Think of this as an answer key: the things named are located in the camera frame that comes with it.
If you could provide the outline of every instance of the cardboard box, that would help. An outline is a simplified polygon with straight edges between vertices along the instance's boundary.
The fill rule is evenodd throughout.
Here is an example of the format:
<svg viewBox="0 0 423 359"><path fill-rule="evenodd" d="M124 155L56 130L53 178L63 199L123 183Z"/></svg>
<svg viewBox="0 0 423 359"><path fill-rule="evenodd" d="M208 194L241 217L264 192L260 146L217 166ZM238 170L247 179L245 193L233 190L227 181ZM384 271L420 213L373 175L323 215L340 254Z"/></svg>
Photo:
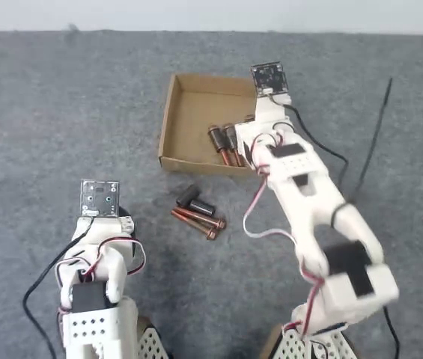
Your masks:
<svg viewBox="0 0 423 359"><path fill-rule="evenodd" d="M159 141L161 166L195 174L252 174L249 168L224 165L207 132L211 125L243 122L247 114L255 113L255 106L250 79L173 75Z"/></svg>

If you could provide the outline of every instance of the white robotic arm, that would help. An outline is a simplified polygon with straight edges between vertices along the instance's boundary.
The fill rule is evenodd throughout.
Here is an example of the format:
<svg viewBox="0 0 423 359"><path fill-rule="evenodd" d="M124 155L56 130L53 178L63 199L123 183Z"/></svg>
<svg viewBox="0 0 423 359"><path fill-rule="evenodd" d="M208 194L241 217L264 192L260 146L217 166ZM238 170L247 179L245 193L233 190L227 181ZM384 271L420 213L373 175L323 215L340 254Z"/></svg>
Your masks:
<svg viewBox="0 0 423 359"><path fill-rule="evenodd" d="M349 242L319 246L314 227L330 225L345 199L279 105L291 103L281 64L258 65L252 73L258 92L255 121L235 126L238 151L252 168L266 168L267 185L289 220L299 265L320 280L310 317L309 303L303 304L293 312L293 322L308 321L309 335L342 331L395 300L398 287L379 241L352 204L334 220Z"/></svg>
<svg viewBox="0 0 423 359"><path fill-rule="evenodd" d="M146 254L132 238L135 226L118 196L118 182L82 181L82 217L73 238L85 236L55 267L67 359L168 357L156 329L139 320L136 303L124 296L127 275L144 267ZM137 247L143 256L139 266Z"/></svg>

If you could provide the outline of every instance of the red wire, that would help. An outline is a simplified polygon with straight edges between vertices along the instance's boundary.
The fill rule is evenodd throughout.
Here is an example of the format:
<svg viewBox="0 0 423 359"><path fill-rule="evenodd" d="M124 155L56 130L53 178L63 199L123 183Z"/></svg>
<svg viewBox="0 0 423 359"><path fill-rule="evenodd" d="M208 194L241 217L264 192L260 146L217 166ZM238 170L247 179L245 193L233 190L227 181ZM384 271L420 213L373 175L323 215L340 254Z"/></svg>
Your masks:
<svg viewBox="0 0 423 359"><path fill-rule="evenodd" d="M304 265L304 261L302 262L302 265L301 265L301 271L306 277L309 277L316 282L316 284L312 287L311 292L309 294L308 309L306 310L306 318L305 318L305 321L304 321L304 328L302 329L302 336L304 337L306 335L306 333L308 333L309 319L311 318L311 313L313 311L314 300L316 299L316 295L319 293L319 289L324 284L324 279L312 274L309 271L307 271L306 267Z"/></svg>
<svg viewBox="0 0 423 359"><path fill-rule="evenodd" d="M289 324L286 324L285 326L284 326L284 328L283 328L283 332L287 332L287 331L289 331L290 329L296 329L296 327L298 326L298 325L301 325L302 324L302 322L300 321L300 320L298 320L297 322L292 322L292 323L289 323Z"/></svg>
<svg viewBox="0 0 423 359"><path fill-rule="evenodd" d="M115 242L115 241L129 241L129 240L133 240L133 241L137 241L137 242L139 242L139 240L138 239L135 239L135 238L133 238L133 237L111 237L111 238L108 238L108 239L105 239L103 242L101 242L100 243L100 245L98 245L98 255L97 255L97 259L98 258L100 258L100 250L101 250L101 248L102 248L102 246L104 246L106 243L110 243L110 242ZM92 272L94 272L94 270L95 270L95 268L97 267L97 265L98 265L98 260L95 262L95 263L93 263L93 265L87 270L87 275L88 274L91 274ZM127 272L127 275L131 275L131 274L135 274L136 272L138 272L138 271L141 271L141 269L144 267L144 264L145 264L145 261L143 260L142 262L141 262L141 264L138 266L138 267L136 267L135 269L132 269L131 271L128 271Z"/></svg>

